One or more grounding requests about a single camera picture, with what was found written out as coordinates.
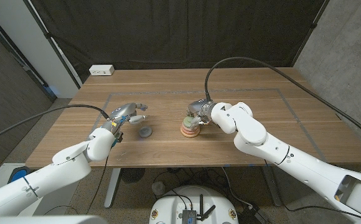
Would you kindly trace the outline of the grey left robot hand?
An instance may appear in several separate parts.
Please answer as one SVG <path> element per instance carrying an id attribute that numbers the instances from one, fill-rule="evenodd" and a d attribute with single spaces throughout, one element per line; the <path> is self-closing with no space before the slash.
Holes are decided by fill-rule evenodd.
<path id="1" fill-rule="evenodd" d="M 148 106 L 142 103 L 127 103 L 119 108 L 115 109 L 109 116 L 109 120 L 105 122 L 101 127 L 114 131 L 121 127 L 125 122 L 130 124 L 138 124 L 146 119 L 144 115 L 137 115 L 137 109 L 146 111 Z"/>

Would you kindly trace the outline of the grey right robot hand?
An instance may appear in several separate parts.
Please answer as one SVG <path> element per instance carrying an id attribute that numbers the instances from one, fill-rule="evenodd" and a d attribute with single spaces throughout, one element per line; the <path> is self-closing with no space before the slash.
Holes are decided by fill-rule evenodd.
<path id="1" fill-rule="evenodd" d="M 207 99 L 197 100 L 188 105 L 186 115 L 191 116 L 190 127 L 194 128 L 200 124 L 207 125 L 212 121 L 211 112 L 216 105 Z"/>

